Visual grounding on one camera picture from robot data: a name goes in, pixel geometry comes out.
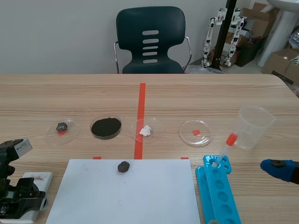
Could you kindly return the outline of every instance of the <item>white paper sheet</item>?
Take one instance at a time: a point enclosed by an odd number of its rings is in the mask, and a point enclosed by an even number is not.
[[[189,160],[70,160],[46,224],[200,224]]]

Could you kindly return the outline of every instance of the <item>cardboard box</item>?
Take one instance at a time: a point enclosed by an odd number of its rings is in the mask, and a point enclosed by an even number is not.
[[[228,34],[226,35],[225,43],[230,44],[230,42],[233,39],[233,36],[234,36],[234,28],[230,27],[228,30]],[[241,30],[237,47],[239,48],[242,47],[242,45],[245,44],[249,38],[250,38],[250,33],[248,31]]]
[[[283,49],[271,54],[263,74],[273,74],[291,85],[299,85],[299,65],[290,60],[299,56],[298,49]]]
[[[250,27],[250,21],[245,28],[251,30],[253,34],[251,35],[252,38],[255,37],[266,37],[276,20],[277,14],[279,13],[279,9],[275,8],[267,13],[260,12],[266,5],[261,3],[254,3],[253,8],[243,8],[242,15],[246,16],[248,20],[253,19],[252,27]]]
[[[222,67],[224,67],[224,68],[228,67],[227,65],[223,64],[223,62],[224,62],[224,59],[226,58],[226,56],[228,55],[228,50],[227,50],[227,49],[229,49],[229,47],[230,47],[230,45],[227,44],[227,43],[225,43],[224,48],[223,48],[223,52],[222,52],[222,55],[221,55],[220,65],[221,65]],[[210,53],[209,61],[212,61],[213,56],[214,56],[214,51],[215,51],[215,48],[214,48],[214,49],[211,51],[211,53]],[[232,63],[231,66],[237,62],[237,59],[238,59],[238,57],[239,57],[239,54],[240,54],[240,51],[239,51],[239,50],[237,50],[237,51],[234,53],[232,59],[230,60],[230,62]]]

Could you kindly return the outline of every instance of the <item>chair backrest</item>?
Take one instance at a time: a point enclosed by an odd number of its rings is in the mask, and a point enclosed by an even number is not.
[[[119,47],[131,51],[132,62],[169,60],[168,49],[184,41],[185,15],[177,7],[128,8],[117,14],[116,30]]]

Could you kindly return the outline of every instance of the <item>white sink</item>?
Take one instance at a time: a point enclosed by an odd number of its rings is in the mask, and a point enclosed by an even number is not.
[[[299,12],[299,0],[267,0],[269,4],[285,11]]]
[[[257,65],[264,67],[272,52],[285,48],[290,35],[299,18],[299,0],[267,0],[272,6],[280,8],[274,24],[274,32],[270,34]]]

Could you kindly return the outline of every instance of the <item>blue plastic rack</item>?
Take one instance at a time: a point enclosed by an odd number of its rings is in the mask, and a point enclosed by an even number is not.
[[[206,224],[215,219],[221,224],[241,224],[227,174],[232,168],[227,156],[212,167],[218,156],[205,155],[204,166],[195,170]]]

